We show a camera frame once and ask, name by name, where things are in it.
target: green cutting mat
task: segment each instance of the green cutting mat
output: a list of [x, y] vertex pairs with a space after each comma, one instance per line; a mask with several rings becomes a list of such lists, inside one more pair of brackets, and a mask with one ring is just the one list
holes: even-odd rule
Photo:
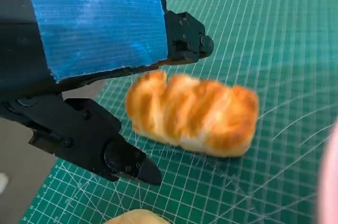
[[176, 224], [313, 222], [320, 157], [338, 112], [338, 0], [167, 1], [203, 22], [215, 48], [197, 64], [163, 70], [256, 89], [251, 149], [212, 158], [139, 137], [124, 109], [137, 76], [108, 80], [97, 100], [158, 164], [162, 185], [110, 183], [58, 160], [22, 222], [101, 223], [137, 208]]

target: blue duct tape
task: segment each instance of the blue duct tape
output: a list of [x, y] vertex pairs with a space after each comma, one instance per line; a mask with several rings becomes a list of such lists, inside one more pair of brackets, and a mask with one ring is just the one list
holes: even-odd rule
[[31, 0], [56, 81], [167, 58], [161, 0]]

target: floor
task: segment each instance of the floor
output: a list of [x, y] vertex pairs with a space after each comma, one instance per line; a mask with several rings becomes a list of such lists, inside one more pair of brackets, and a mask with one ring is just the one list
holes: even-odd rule
[[[104, 82], [65, 93], [66, 97], [93, 98]], [[55, 157], [31, 147], [32, 133], [25, 127], [0, 119], [0, 173], [10, 182], [0, 196], [0, 224], [17, 223], [54, 165]]]

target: black robotic arm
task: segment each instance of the black robotic arm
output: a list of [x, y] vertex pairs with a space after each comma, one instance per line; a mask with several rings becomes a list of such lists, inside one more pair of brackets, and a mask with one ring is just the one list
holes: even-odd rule
[[48, 69], [30, 0], [0, 0], [0, 116], [33, 131], [29, 143], [110, 181], [120, 176], [159, 185], [161, 172], [119, 134], [120, 121], [91, 99], [63, 100], [62, 92], [99, 79], [196, 63], [213, 51], [202, 23], [168, 11], [162, 1], [167, 59], [56, 82]]

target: bread loaf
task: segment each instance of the bread loaf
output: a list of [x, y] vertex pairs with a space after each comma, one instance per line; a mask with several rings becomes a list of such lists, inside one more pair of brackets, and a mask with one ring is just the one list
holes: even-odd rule
[[258, 119], [258, 96], [245, 87], [152, 71], [128, 90], [133, 130], [155, 141], [213, 156], [241, 156]]
[[169, 224], [161, 217], [148, 210], [136, 209], [113, 218], [106, 224]]

